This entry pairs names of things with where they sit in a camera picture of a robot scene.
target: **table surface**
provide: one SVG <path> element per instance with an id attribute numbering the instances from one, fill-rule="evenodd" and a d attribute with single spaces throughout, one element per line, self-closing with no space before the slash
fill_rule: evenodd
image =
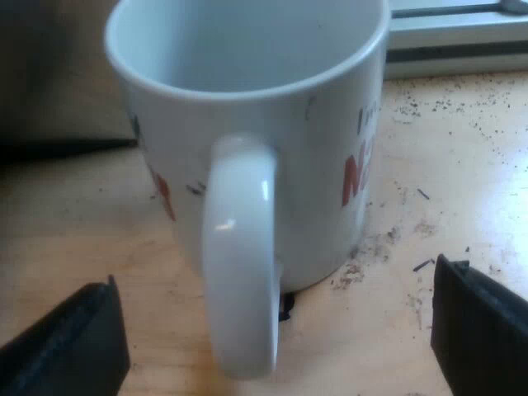
<path id="1" fill-rule="evenodd" d="M 251 382 L 217 370 L 201 280 L 137 149 L 5 168 L 0 344 L 115 274 L 132 361 L 123 396 L 450 394 L 429 347 L 435 267 L 413 268 L 443 252 L 528 298 L 527 92 L 528 73 L 384 85 L 359 253 L 297 294 L 276 372 Z"/>

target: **debris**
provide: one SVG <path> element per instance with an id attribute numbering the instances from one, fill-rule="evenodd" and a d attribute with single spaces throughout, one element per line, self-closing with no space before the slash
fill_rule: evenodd
<path id="1" fill-rule="evenodd" d="M 425 192 L 422 191 L 421 188 L 417 188 L 417 191 L 426 199 L 426 200 L 430 200 L 431 198 L 429 198 L 429 195 L 427 195 Z"/>
<path id="2" fill-rule="evenodd" d="M 282 296 L 282 311 L 279 312 L 279 322 L 291 318 L 290 311 L 294 308 L 295 297 L 293 293 L 286 293 Z"/>
<path id="3" fill-rule="evenodd" d="M 431 262 L 431 259 L 428 259 L 428 260 L 425 260 L 422 264 L 418 264 L 417 266 L 415 266 L 412 270 L 414 272 L 418 272 L 420 271 L 423 267 L 425 267 L 427 264 L 429 264 Z"/>

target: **red letter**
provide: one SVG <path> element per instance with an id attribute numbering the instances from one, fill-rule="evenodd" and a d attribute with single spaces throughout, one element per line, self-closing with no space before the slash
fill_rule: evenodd
<path id="1" fill-rule="evenodd" d="M 345 162 L 345 178 L 343 180 L 343 197 L 342 197 L 342 206 L 348 204 L 350 200 L 350 193 L 354 196 L 357 195 L 357 192 L 360 187 L 360 178 L 363 171 L 363 158 L 365 156 L 365 142 L 361 145 L 360 149 L 360 161 L 359 166 L 356 165 L 356 160 L 354 156 L 351 155 Z"/>

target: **dirt specks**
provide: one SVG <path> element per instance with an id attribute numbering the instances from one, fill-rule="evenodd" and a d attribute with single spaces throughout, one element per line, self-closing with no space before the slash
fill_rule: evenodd
<path id="1" fill-rule="evenodd" d="M 492 264 L 489 265 L 488 267 L 488 274 L 490 276 L 493 276 L 493 275 L 499 275 L 501 273 L 501 269 L 500 268 L 497 268 L 497 266 L 494 266 Z"/>
<path id="2" fill-rule="evenodd" d="M 399 241 L 400 238 L 401 233 L 399 227 L 392 227 L 392 229 L 388 231 L 387 235 L 385 236 L 385 240 L 391 245 L 394 245 L 397 241 Z"/>
<path id="3" fill-rule="evenodd" d="M 396 243 L 399 240 L 399 229 L 396 230 L 396 227 L 393 227 L 389 232 L 393 233 L 393 241 Z M 359 247 L 351 252 L 345 265 L 337 270 L 336 275 L 330 281 L 332 288 L 334 290 L 346 290 L 352 284 L 363 281 L 367 267 L 376 264 L 386 265 L 391 256 L 387 238 L 388 236 L 383 234 L 365 237 Z"/>
<path id="4" fill-rule="evenodd" d="M 422 219 L 420 223 L 414 227 L 414 232 L 422 235 L 422 238 L 432 237 L 437 231 L 437 227 L 434 224 L 429 224 L 425 219 Z"/>
<path id="5" fill-rule="evenodd" d="M 418 322 L 418 328 L 420 330 L 422 330 L 422 305 L 423 305 L 423 301 L 422 301 L 422 299 L 419 299 L 417 297 L 413 297 L 411 295 L 407 295 L 407 297 L 408 297 L 407 306 L 411 307 L 411 309 L 416 314 L 416 320 Z"/>

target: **light wooden surface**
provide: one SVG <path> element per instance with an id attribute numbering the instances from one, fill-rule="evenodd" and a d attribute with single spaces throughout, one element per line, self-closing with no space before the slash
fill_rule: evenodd
<path id="1" fill-rule="evenodd" d="M 365 240 L 297 295 L 275 374 L 253 382 L 218 373 L 200 278 L 137 150 L 4 169 L 0 343 L 112 273 L 132 360 L 124 396 L 450 394 L 429 347 L 434 266 L 412 268 L 468 258 L 528 298 L 527 92 L 528 74 L 385 84 Z"/>

